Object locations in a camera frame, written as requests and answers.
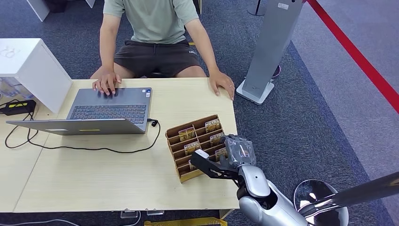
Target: laptop keyboard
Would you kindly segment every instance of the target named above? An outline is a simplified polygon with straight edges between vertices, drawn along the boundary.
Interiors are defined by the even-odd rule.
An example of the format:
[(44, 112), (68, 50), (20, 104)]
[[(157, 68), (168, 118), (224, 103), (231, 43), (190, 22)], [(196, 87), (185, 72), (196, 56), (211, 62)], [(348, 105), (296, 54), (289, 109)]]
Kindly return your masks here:
[(75, 106), (70, 119), (127, 119), (143, 124), (147, 105), (86, 105)]

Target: light green t-shirt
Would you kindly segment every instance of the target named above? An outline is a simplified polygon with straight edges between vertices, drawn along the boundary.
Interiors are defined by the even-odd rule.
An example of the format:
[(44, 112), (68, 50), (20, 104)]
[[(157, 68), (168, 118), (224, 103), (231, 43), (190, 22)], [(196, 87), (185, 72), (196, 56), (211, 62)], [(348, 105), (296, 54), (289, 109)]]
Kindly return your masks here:
[(192, 0), (105, 0), (103, 13), (126, 13), (134, 30), (132, 40), (156, 44), (184, 40), (184, 25), (198, 18)]

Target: cardboard box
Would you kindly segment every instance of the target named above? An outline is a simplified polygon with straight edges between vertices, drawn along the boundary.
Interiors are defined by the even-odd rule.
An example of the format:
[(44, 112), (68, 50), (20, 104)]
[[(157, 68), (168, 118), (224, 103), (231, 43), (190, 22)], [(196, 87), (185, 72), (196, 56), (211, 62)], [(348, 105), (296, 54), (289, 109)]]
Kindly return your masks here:
[[(196, 121), (191, 121), (184, 125), (173, 127), (166, 131), (165, 136), (168, 140), (168, 147), (170, 153), (173, 156), (173, 160), (175, 161), (176, 172), (177, 175), (179, 176), (181, 183), (203, 174), (202, 171), (200, 171), (199, 169), (190, 170), (188, 161), (190, 160), (191, 155), (188, 156), (185, 155), (184, 152), (185, 145), (191, 144), (195, 141), (199, 141), (201, 149), (209, 154), (209, 159), (212, 161), (216, 160), (215, 151), (225, 147), (224, 144), (219, 144), (211, 147), (209, 140), (210, 137), (212, 135), (224, 132), (221, 124), (220, 124), (220, 129), (208, 133), (206, 132), (205, 123), (214, 119), (218, 119), (218, 116), (216, 114)], [(195, 137), (180, 142), (179, 131), (183, 129), (188, 129), (190, 127), (194, 127)]]

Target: man's left hand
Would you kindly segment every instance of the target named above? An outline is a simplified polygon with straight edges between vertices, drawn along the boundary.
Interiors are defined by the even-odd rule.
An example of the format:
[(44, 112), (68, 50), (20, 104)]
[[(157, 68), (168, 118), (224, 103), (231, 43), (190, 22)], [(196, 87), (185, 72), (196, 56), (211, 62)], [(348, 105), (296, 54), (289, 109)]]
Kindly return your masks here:
[(229, 93), (230, 99), (234, 100), (234, 83), (225, 73), (219, 70), (209, 71), (209, 83), (217, 96), (220, 95), (218, 87), (223, 87)]

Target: wooden desk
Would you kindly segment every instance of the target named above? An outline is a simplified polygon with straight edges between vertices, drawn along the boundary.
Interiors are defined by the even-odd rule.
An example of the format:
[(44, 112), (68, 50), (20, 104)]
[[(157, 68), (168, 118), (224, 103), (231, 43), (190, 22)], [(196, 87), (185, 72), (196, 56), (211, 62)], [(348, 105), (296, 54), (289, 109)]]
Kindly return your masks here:
[[(10, 100), (11, 98), (6, 99), (4, 97), (0, 100), (0, 104)], [(0, 212), (12, 212), (14, 210), (41, 152), (40, 147), (30, 144), (25, 144), (15, 149), (8, 149), (4, 145), (6, 136), (14, 128), (13, 125), (6, 124), (6, 121), (22, 120), (25, 116), (26, 114), (13, 116), (0, 115)], [(56, 115), (44, 105), (37, 104), (35, 118), (54, 119)], [(8, 145), (16, 146), (22, 144), (26, 141), (27, 133), (28, 129), (17, 128), (10, 136)], [(43, 145), (47, 137), (48, 134), (39, 133), (33, 141)]]
[[(79, 88), (90, 80), (74, 81), (58, 115), (65, 119)], [(15, 212), (109, 210), (226, 210), (239, 208), (232, 181), (203, 175), (181, 184), (168, 150), (165, 131), (189, 121), (218, 114), (226, 133), (237, 133), (232, 101), (221, 90), (217, 97), (207, 78), (124, 80), (122, 87), (152, 87), (150, 118), (161, 132), (147, 151), (46, 150), (40, 154)], [(132, 151), (148, 147), (158, 128), (145, 135), (49, 135), (46, 146), (110, 147)]]

